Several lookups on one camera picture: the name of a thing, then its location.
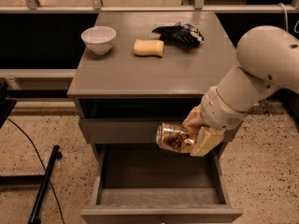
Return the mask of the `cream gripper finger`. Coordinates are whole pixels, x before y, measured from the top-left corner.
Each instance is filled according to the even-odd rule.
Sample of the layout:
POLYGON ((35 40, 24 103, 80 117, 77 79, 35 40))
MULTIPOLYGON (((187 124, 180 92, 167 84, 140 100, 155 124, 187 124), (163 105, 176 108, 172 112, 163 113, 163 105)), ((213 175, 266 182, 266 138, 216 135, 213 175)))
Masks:
POLYGON ((185 126, 186 129, 189 131, 189 133, 192 133, 192 134, 198 134, 200 128, 198 127, 193 127, 193 126, 185 126))
POLYGON ((201 127, 191 155, 194 157, 204 157, 224 139, 224 133, 224 129, 201 127))

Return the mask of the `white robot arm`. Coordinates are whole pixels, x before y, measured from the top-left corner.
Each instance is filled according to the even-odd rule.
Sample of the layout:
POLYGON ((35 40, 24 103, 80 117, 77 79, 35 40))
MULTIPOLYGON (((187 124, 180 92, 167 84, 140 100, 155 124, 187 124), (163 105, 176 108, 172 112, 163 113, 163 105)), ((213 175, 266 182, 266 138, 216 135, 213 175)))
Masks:
POLYGON ((289 32, 275 26, 255 27, 240 38, 236 58, 238 64, 209 88, 184 121, 199 129, 193 156, 205 156, 253 105, 277 90, 299 91, 299 40, 289 32))

